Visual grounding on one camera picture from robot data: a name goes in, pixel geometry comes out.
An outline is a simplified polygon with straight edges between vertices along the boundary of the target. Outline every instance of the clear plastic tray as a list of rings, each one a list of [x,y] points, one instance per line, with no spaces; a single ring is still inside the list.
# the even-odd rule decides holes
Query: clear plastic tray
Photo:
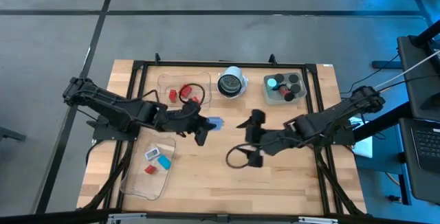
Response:
[[[166,187],[168,176],[173,168],[175,146],[176,142],[173,138],[161,138],[147,131],[142,132],[135,142],[129,171],[121,182],[121,191],[124,194],[148,200],[158,199]],[[161,155],[165,155],[171,161],[171,167],[168,170],[159,164],[157,157],[150,161],[146,159],[145,153],[154,148],[159,148]],[[157,168],[152,175],[144,171],[149,165]]]
[[[211,102],[211,75],[207,72],[202,72],[197,75],[185,75],[185,76],[171,76],[168,74],[162,74],[157,79],[157,90],[159,91],[159,100],[161,103],[168,105],[169,107],[181,107],[183,103],[179,100],[179,90],[184,84],[197,83],[205,89],[205,99],[201,103],[201,107],[209,108]],[[197,97],[201,100],[202,90],[197,86],[191,86],[192,91],[188,96],[189,98]],[[171,102],[169,99],[170,91],[174,89],[177,92],[176,103]]]

